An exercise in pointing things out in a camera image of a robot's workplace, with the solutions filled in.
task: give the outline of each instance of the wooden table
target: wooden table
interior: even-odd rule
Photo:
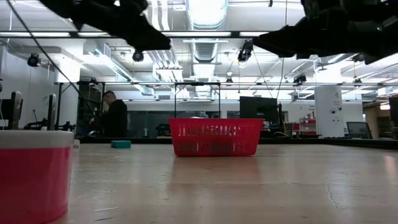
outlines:
[[[398,153],[262,145],[175,157],[171,145],[82,144],[69,211],[52,223],[397,223]]]

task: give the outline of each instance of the red basket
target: red basket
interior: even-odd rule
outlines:
[[[177,156],[252,156],[263,119],[169,118]]]

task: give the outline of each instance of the pink cup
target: pink cup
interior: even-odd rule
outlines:
[[[45,223],[68,208],[73,133],[0,131],[0,223]]]

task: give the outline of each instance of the man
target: man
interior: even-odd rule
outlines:
[[[109,106],[108,112],[104,112],[98,118],[98,122],[104,128],[104,137],[123,138],[127,134],[127,106],[123,100],[118,100],[112,91],[104,94],[103,101]]]

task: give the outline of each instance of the ceiling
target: ceiling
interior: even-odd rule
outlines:
[[[171,30],[187,30],[188,22],[183,0],[168,1],[168,21]],[[68,19],[59,18],[52,11],[49,11],[38,1],[16,0],[14,7],[26,21],[30,30],[33,31],[75,31],[74,26]],[[277,1],[274,0],[273,7],[268,7],[268,1],[256,0],[229,0],[226,16],[225,30],[238,31],[272,31],[283,27],[286,24],[293,25],[304,16],[300,0]],[[152,21],[151,5],[147,11],[148,21]],[[6,1],[0,1],[0,30],[25,31],[15,15],[12,15]],[[83,31],[98,31],[90,26],[84,26]],[[172,39],[173,48],[182,67],[184,78],[194,76],[192,69],[192,48],[191,44],[184,43],[188,39]],[[278,56],[255,47],[254,53],[248,60],[246,67],[239,68],[236,63],[237,53],[244,43],[245,39],[220,39],[224,43],[219,44],[218,55],[213,61],[215,70],[214,80],[225,82],[227,72],[232,72],[234,82],[271,82],[279,83],[292,82],[293,77],[299,73],[307,76],[307,82],[315,82],[313,79],[314,64],[320,59],[314,57],[313,61],[296,60],[295,58],[279,58]],[[134,49],[121,39],[41,39],[40,43],[44,46],[57,46],[73,54],[83,62],[81,76],[96,77],[99,80],[107,82],[114,81],[115,74],[108,67],[101,63],[92,63],[87,60],[81,50],[82,44],[96,42],[96,44],[107,44],[112,50],[112,58],[118,61],[127,71],[133,75],[139,72],[152,73],[153,61],[144,54],[144,61],[134,62],[132,53]],[[30,39],[11,39],[12,46],[16,46],[16,52],[26,54],[23,51],[24,46],[34,46]],[[396,75],[395,64],[397,56],[393,55],[371,65],[363,65],[359,62],[354,63],[350,60],[342,61],[334,65],[341,72],[343,82],[352,82],[353,77],[363,76],[365,83],[379,83],[385,80],[395,82],[393,78]],[[389,67],[389,70],[373,75],[366,79],[366,76],[372,75],[377,71]],[[229,88],[240,88],[240,86],[229,86]],[[136,90],[133,86],[123,87],[124,90]],[[281,89],[294,90],[290,86],[283,86]],[[377,90],[377,87],[369,87],[363,90],[363,93]]]

